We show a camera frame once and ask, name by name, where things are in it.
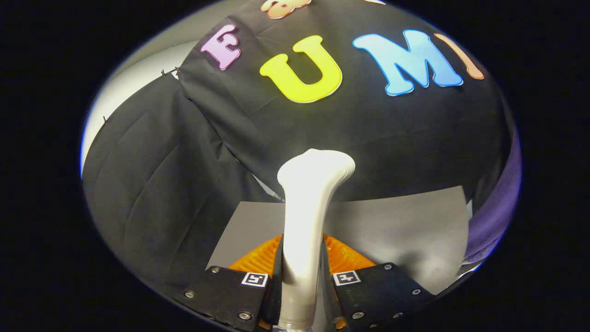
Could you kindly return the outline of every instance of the foam letter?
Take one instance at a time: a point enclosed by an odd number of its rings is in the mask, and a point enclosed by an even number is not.
[[[322,72],[322,79],[313,84],[301,82],[287,64],[286,54],[279,54],[260,67],[260,74],[268,76],[288,99],[296,103],[311,103],[331,95],[342,83],[342,72],[338,64],[320,44],[322,38],[313,35],[293,46],[293,51],[304,52]]]
[[[428,65],[434,71],[432,80],[438,86],[459,86],[463,79],[448,63],[430,37],[417,30],[405,30],[404,37],[408,50],[378,34],[358,37],[352,42],[356,48],[369,52],[375,59],[388,85],[385,92],[390,96],[403,95],[414,90],[414,84],[406,80],[400,70],[404,70],[422,87],[428,87]]]
[[[267,0],[260,10],[268,11],[267,15],[273,19],[279,19],[291,14],[295,8],[307,6],[312,0]]]
[[[238,39],[228,32],[234,31],[235,25],[228,24],[224,25],[211,39],[209,39],[203,47],[201,52],[207,51],[219,62],[219,69],[225,70],[235,59],[240,56],[240,50],[230,50],[228,45],[236,46]]]
[[[467,74],[469,74],[469,76],[471,76],[472,78],[474,78],[476,80],[483,80],[483,73],[481,72],[481,70],[479,70],[476,67],[476,65],[473,63],[473,61],[465,54],[465,52],[461,48],[459,48],[459,46],[457,46],[455,44],[454,41],[450,40],[445,35],[441,35],[441,34],[434,34],[434,35],[437,36],[443,42],[447,43],[447,45],[449,45],[449,47],[451,47],[451,49],[453,51],[455,51],[455,53],[457,53],[459,58],[461,58],[461,61],[463,61],[463,64],[465,64],[465,67],[467,68]]]

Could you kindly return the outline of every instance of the orange soft pad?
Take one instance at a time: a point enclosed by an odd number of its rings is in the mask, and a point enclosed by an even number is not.
[[[264,242],[228,268],[242,272],[266,273],[272,277],[274,257],[281,236],[279,235]],[[328,263],[331,274],[375,266],[369,259],[331,236],[324,234],[324,241],[328,250]]]

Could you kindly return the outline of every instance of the gray surface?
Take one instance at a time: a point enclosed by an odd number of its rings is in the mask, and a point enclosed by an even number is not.
[[[207,267],[230,266],[283,230],[283,203],[241,202]],[[457,280],[467,246],[463,189],[332,203],[324,233],[377,264],[393,262],[430,293],[438,294]],[[320,283],[313,329],[325,331],[325,326]]]

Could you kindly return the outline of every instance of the seam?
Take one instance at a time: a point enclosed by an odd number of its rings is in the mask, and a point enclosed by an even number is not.
[[[162,164],[166,161],[166,159],[168,159],[168,157],[170,157],[170,155],[174,152],[174,150],[176,150],[176,148],[179,147],[179,146],[180,146],[180,143],[176,144],[170,150],[170,152],[164,157],[164,159],[158,164],[158,166],[156,167],[156,169],[154,170],[154,172],[152,173],[152,175],[150,175],[150,177],[147,179],[146,184],[143,185],[143,188],[141,189],[141,191],[139,192],[139,194],[135,198],[135,201],[133,202],[133,206],[131,207],[131,210],[129,211],[129,214],[125,218],[125,225],[124,225],[124,228],[123,228],[123,245],[125,244],[125,234],[127,232],[127,225],[129,224],[129,217],[133,214],[133,211],[135,209],[135,205],[137,205],[137,202],[139,201],[139,197],[141,197],[141,195],[143,194],[143,191],[148,187],[148,185],[149,185],[150,181],[152,180],[153,176],[160,169],[160,166],[162,166]]]

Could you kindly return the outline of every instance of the orange letter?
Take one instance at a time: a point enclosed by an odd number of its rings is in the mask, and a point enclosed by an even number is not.
[[[457,53],[457,55],[459,56],[461,61],[463,61],[463,63],[467,67],[467,74],[469,74],[469,76],[471,76],[472,78],[474,78],[476,80],[483,80],[483,73],[479,69],[477,69],[477,67],[473,63],[473,61],[465,54],[465,52],[462,49],[459,48],[459,46],[457,46],[455,44],[455,42],[450,40],[445,35],[441,35],[441,34],[434,34],[434,35],[437,36],[443,42],[447,43],[447,45],[449,45],[449,47],[451,47],[451,49],[453,49],[453,51],[455,51],[455,53]]]
[[[260,10],[268,11],[268,17],[278,19],[291,14],[295,8],[308,5],[312,0],[267,0]]]

